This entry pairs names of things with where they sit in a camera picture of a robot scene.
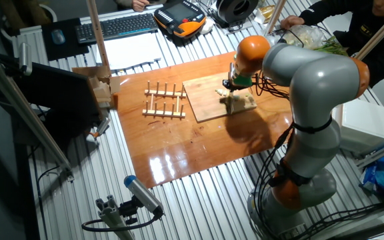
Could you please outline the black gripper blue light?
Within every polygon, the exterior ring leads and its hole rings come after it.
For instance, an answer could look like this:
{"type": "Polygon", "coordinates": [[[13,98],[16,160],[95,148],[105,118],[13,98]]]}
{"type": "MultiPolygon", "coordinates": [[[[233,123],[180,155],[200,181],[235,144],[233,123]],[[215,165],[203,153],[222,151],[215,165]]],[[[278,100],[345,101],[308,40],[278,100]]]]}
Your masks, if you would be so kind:
{"type": "Polygon", "coordinates": [[[244,86],[238,86],[238,85],[234,85],[230,80],[228,79],[224,79],[222,80],[222,85],[224,86],[224,88],[228,89],[226,90],[226,96],[228,96],[229,94],[231,94],[232,96],[235,95],[235,91],[236,90],[242,90],[244,89],[245,87],[244,86]]]}

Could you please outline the right hand of black-jacket person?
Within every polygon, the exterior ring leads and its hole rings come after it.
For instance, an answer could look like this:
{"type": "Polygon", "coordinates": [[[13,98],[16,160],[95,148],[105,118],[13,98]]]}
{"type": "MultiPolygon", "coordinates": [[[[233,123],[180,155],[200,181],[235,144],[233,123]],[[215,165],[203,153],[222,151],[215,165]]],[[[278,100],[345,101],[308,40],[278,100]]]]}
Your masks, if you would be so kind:
{"type": "Polygon", "coordinates": [[[281,21],[281,28],[289,30],[294,25],[304,25],[305,20],[301,17],[290,15],[281,21]]]}

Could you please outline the hand of grey-sleeved person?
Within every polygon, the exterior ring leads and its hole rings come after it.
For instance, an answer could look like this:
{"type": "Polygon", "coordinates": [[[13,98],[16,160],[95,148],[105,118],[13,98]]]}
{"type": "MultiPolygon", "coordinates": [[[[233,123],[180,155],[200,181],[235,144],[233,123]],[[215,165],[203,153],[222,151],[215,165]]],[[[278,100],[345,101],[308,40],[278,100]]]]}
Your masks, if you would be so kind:
{"type": "Polygon", "coordinates": [[[131,7],[136,12],[143,12],[146,6],[149,5],[148,0],[132,0],[131,7]]]}

